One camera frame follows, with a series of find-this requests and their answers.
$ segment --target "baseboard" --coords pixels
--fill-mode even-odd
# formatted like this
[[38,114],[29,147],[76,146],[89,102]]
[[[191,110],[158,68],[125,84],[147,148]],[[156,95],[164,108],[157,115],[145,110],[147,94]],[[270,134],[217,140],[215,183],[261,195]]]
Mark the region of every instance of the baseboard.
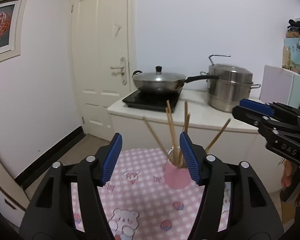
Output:
[[79,126],[30,164],[15,181],[25,190],[84,136],[83,129]]

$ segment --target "door frame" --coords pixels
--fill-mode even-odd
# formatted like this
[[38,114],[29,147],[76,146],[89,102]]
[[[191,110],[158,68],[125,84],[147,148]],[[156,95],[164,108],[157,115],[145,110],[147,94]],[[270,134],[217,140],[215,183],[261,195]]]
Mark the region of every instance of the door frame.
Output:
[[[83,132],[87,134],[87,129],[83,123],[83,115],[80,108],[79,97],[74,76],[74,64],[72,55],[72,5],[74,0],[69,0],[69,13],[67,25],[68,38],[68,55],[69,55],[69,70],[71,78],[71,86],[74,95],[74,101],[77,108],[77,115],[80,118]],[[131,74],[137,70],[137,54],[136,54],[136,39],[135,39],[135,0],[128,0],[127,4],[127,42],[128,42],[128,76],[129,76],[129,90],[133,92],[136,87],[133,84]]]

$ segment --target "person's hand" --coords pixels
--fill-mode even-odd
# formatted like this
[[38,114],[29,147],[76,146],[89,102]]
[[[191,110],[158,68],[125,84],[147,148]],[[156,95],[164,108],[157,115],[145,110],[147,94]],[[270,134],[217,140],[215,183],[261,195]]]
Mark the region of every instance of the person's hand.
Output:
[[292,182],[292,163],[288,160],[284,161],[284,171],[281,178],[282,187],[289,187]]

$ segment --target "white countertop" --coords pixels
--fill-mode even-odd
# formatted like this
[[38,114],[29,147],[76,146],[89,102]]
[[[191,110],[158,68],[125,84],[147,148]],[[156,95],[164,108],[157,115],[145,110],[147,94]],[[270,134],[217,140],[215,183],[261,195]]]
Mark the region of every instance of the white countertop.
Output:
[[[175,125],[184,123],[184,101],[188,100],[188,111],[191,114],[189,127],[220,130],[228,118],[232,118],[226,131],[258,133],[258,128],[244,122],[235,120],[231,113],[224,113],[207,104],[207,93],[199,91],[182,90],[179,101],[172,114]],[[163,112],[127,107],[120,99],[108,107],[108,113],[134,119],[142,119],[145,116],[149,121],[168,123],[167,115]]]

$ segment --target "black lid knob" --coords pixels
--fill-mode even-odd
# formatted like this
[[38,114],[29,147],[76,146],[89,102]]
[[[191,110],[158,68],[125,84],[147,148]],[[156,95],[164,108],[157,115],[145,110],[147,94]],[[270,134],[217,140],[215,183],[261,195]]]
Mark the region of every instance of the black lid knob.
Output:
[[155,67],[155,71],[156,71],[157,73],[161,73],[162,67],[161,67],[161,66],[156,66],[156,67]]

